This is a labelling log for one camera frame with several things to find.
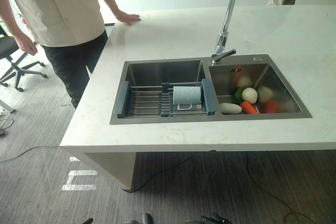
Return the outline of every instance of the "hand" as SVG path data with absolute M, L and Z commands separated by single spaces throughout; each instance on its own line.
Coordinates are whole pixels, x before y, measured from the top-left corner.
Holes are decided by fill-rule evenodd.
M 117 20 L 119 20 L 120 22 L 126 23 L 127 25 L 132 25 L 132 22 L 141 20 L 138 14 L 127 14 L 121 10 L 114 13 L 114 15 L 117 18 Z
M 27 52 L 31 55 L 35 55 L 37 53 L 37 48 L 35 47 L 34 43 L 23 32 L 20 32 L 18 33 L 18 35 L 13 35 L 13 36 L 14 36 L 14 39 L 17 45 L 22 51 Z

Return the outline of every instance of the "white floor marking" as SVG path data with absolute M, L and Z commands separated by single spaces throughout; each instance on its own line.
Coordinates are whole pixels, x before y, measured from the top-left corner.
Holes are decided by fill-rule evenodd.
M 77 159 L 76 157 L 70 157 L 70 162 L 76 162 L 76 161 L 80 161 L 80 160 Z
M 96 185 L 74 185 L 72 181 L 75 176 L 96 176 L 96 170 L 71 170 L 68 175 L 68 180 L 65 185 L 62 186 L 62 191 L 88 191 L 96 190 Z

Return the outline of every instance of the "faucet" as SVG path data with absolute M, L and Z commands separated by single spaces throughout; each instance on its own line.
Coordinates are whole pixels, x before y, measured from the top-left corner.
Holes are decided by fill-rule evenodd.
M 212 59 L 213 64 L 219 64 L 221 62 L 220 60 L 222 58 L 224 58 L 226 56 L 229 56 L 229 55 L 233 55 L 233 54 L 236 53 L 235 49 L 224 51 L 226 40 L 227 40 L 227 37 L 228 37 L 227 29 L 228 29 L 228 26 L 230 24 L 230 20 L 231 20 L 231 16 L 232 16 L 234 6 L 235 6 L 235 2 L 236 2 L 236 0 L 230 0 L 229 4 L 227 6 L 223 28 L 222 28 L 222 31 L 218 35 L 217 46 L 215 48 L 215 51 L 211 55 L 211 59 Z

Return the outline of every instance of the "gray rack handle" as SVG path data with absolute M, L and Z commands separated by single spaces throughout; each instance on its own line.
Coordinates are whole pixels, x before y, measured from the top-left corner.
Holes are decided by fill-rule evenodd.
M 116 99 L 115 106 L 114 106 L 115 114 L 123 113 L 125 103 L 126 103 L 127 93 L 129 92 L 129 87 L 130 87 L 130 84 L 128 81 L 123 81 L 120 84 L 119 94 L 118 94 L 118 97 Z
M 216 98 L 214 86 L 208 79 L 202 79 L 202 89 L 204 93 L 204 103 L 208 115 L 214 115 L 216 111 Z

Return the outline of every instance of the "faucet handle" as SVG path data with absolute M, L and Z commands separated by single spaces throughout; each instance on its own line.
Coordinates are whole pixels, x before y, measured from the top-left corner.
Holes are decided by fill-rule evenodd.
M 235 49 L 230 49 L 224 52 L 221 52 L 220 54 L 213 54 L 211 55 L 211 59 L 212 59 L 212 64 L 219 64 L 222 58 L 230 56 L 230 55 L 234 55 L 237 51 Z

